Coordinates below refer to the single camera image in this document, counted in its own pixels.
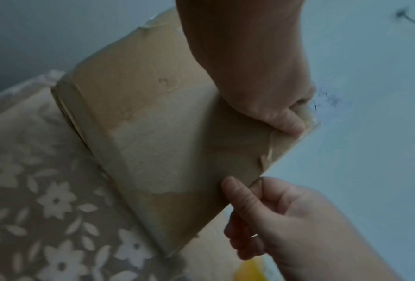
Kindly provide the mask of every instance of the hand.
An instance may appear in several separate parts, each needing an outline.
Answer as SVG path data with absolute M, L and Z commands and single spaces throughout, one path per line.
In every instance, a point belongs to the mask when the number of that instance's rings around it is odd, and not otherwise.
M 177 0 L 192 54 L 235 110 L 299 135 L 315 93 L 300 35 L 304 0 Z
M 225 235 L 241 259 L 268 253 L 288 281 L 398 280 L 319 193 L 275 178 L 248 189 L 228 177 L 222 189 L 234 207 Z

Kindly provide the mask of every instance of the yellow object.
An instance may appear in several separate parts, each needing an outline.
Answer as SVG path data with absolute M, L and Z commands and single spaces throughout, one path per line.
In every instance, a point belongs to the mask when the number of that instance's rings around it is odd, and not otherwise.
M 243 262 L 235 272 L 234 281 L 268 281 L 263 274 L 262 262 L 261 258 Z

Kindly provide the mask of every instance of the cardboard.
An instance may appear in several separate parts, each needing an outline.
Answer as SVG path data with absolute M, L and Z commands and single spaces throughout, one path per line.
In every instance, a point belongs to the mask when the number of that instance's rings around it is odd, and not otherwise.
M 249 185 L 298 142 L 221 99 L 176 9 L 83 61 L 52 92 L 167 255 L 227 205 L 225 176 Z M 314 119 L 296 110 L 310 131 Z

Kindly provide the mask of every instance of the fingernail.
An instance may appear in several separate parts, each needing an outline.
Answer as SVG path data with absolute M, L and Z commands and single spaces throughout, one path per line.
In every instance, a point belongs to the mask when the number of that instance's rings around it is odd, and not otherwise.
M 239 185 L 234 177 L 229 176 L 223 180 L 221 187 L 225 196 L 230 197 L 235 193 L 235 191 L 237 191 Z

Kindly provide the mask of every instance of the floral tablecloth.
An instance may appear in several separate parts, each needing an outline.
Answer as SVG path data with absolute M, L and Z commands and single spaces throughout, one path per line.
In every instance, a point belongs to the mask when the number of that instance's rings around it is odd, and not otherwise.
M 188 280 L 65 122 L 50 94 L 62 74 L 0 93 L 0 281 Z

